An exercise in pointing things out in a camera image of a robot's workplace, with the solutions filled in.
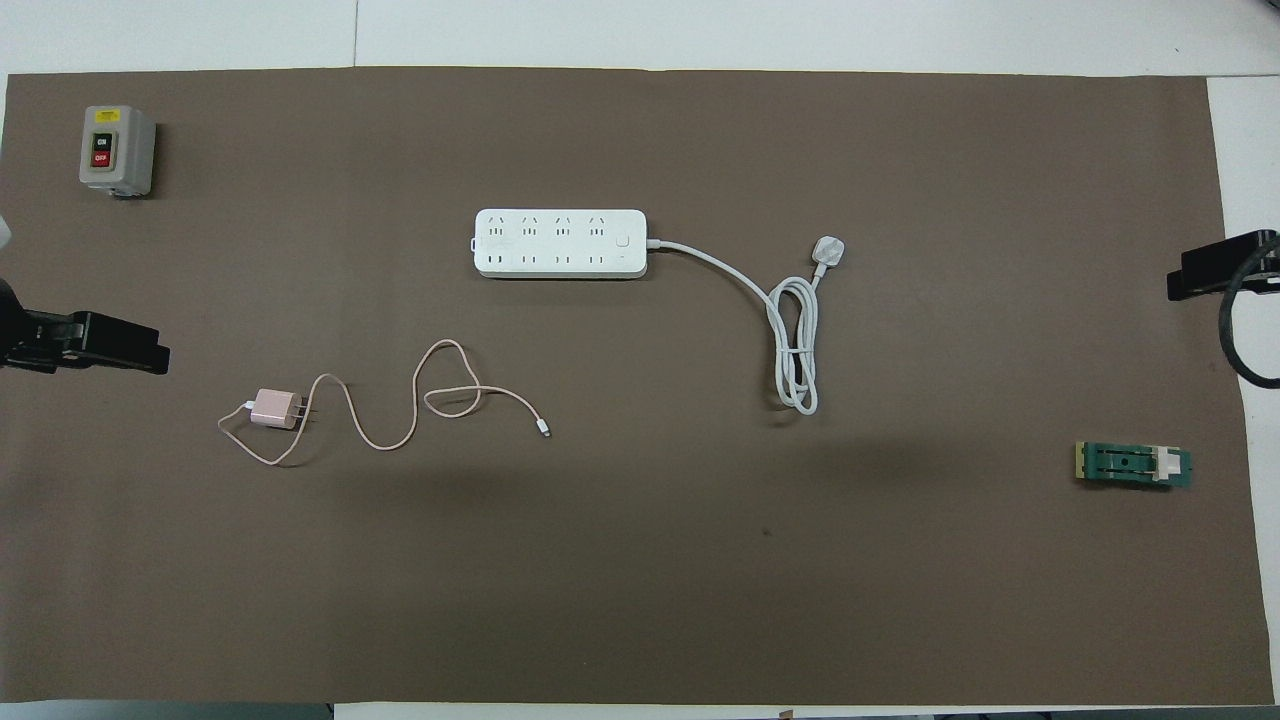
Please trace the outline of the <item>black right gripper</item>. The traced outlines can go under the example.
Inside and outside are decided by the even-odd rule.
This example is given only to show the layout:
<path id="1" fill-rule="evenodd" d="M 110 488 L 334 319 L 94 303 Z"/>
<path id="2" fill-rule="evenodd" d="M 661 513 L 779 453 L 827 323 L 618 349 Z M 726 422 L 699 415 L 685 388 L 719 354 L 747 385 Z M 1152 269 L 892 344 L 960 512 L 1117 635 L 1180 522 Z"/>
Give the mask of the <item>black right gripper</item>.
<path id="1" fill-rule="evenodd" d="M 1254 269 L 1254 292 L 1279 292 L 1279 240 L 1274 229 L 1260 231 L 1260 247 L 1271 250 Z M 1167 273 L 1167 300 L 1183 301 L 1206 293 L 1220 293 L 1233 273 L 1257 249 L 1257 233 L 1247 232 L 1190 249 L 1180 254 L 1178 266 Z"/>

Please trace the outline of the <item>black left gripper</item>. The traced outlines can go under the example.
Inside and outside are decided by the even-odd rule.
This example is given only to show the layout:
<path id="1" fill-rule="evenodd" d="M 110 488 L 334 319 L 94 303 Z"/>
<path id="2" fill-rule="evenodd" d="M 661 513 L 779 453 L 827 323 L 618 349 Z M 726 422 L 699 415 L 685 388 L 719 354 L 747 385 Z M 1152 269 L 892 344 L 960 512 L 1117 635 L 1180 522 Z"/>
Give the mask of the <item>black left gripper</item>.
<path id="1" fill-rule="evenodd" d="M 101 313 L 73 313 L 79 334 L 70 340 L 70 366 L 108 366 L 155 375 L 169 372 L 172 351 L 160 343 L 159 331 Z M 32 372 L 55 372 L 63 364 L 60 340 L 45 338 L 69 316 L 29 311 L 1 279 L 1 364 Z"/>

